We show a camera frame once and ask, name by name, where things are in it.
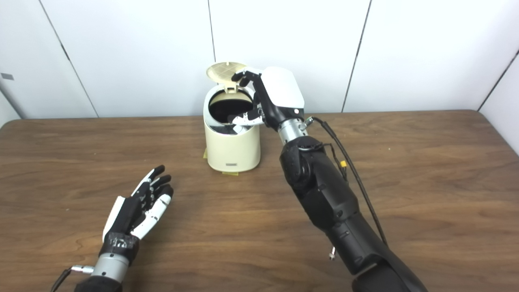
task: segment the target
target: open lid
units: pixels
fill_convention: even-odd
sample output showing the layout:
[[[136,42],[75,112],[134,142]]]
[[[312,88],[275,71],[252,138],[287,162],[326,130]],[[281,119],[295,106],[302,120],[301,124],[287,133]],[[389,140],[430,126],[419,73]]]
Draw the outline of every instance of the open lid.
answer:
[[[216,63],[207,68],[207,77],[211,80],[222,83],[225,86],[225,93],[236,93],[236,82],[231,80],[231,77],[236,71],[245,68],[246,65],[236,62],[222,62]]]

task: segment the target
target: robotic hand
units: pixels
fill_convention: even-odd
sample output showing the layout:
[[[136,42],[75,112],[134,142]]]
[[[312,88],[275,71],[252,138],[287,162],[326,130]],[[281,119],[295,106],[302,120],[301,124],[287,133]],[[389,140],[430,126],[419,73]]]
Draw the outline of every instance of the robotic hand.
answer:
[[[139,251],[140,240],[158,222],[173,195],[170,175],[158,177],[164,165],[152,169],[130,197],[118,196],[103,230],[103,246],[95,267],[73,266],[63,272],[51,289],[56,291],[71,271],[90,274],[74,292],[121,292],[128,267]]]
[[[233,81],[239,81],[240,86],[253,82],[254,108],[230,116],[229,122],[242,126],[265,123],[279,133],[284,144],[280,162],[285,179],[310,221],[326,234],[349,272],[358,275],[352,283],[353,291],[426,292],[418,277],[366,222],[345,172],[336,170],[326,155],[324,144],[308,136],[306,128],[313,121],[321,123],[342,150],[365,194],[360,178],[333,130],[318,118],[304,120],[304,100],[294,75],[277,67],[267,67],[263,71],[245,67],[234,74]]]

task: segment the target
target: white wall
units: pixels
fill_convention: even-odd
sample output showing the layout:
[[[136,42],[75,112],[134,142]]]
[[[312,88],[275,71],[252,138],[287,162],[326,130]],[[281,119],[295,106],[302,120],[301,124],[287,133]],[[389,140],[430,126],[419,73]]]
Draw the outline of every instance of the white wall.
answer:
[[[510,65],[506,74],[481,108],[508,144],[519,154],[519,58]]]
[[[157,116],[201,114],[214,58],[286,67],[307,112],[343,110],[369,0],[42,4],[100,116]],[[477,109],[516,28],[515,0],[373,0],[344,111]],[[38,1],[0,0],[0,41],[23,115],[95,116]]]
[[[207,0],[42,0],[99,116],[200,115]]]
[[[20,118],[12,106],[5,99],[2,92],[0,92],[0,128],[8,121]]]
[[[24,117],[95,117],[38,1],[0,0],[0,72]]]
[[[518,29],[515,0],[373,0],[344,111],[477,109]]]
[[[340,112],[369,0],[210,0],[217,61],[291,70],[306,112]]]

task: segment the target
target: wooden table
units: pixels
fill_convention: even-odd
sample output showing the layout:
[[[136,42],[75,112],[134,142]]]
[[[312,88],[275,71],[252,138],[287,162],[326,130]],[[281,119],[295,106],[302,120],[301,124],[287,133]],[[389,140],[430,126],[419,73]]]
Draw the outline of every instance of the wooden table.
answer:
[[[519,158],[481,114],[318,116],[356,163],[390,247],[430,291],[519,290]],[[317,124],[309,131],[331,141]],[[330,243],[284,180],[278,135],[262,128],[261,143],[260,165],[229,176],[202,159],[201,117],[5,125],[0,290],[46,291],[63,269],[94,264],[115,197],[165,164],[173,201],[125,292],[350,291],[352,276],[328,260]]]

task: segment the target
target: cream trash can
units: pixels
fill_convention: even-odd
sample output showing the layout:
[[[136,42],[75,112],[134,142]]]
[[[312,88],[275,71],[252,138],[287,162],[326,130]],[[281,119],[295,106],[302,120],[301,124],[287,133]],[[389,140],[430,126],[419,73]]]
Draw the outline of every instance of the cream trash can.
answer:
[[[242,172],[260,163],[259,126],[238,126],[227,121],[253,108],[254,91],[231,80],[245,65],[234,62],[216,63],[207,76],[219,84],[206,95],[203,120],[206,130],[207,162],[218,171]]]

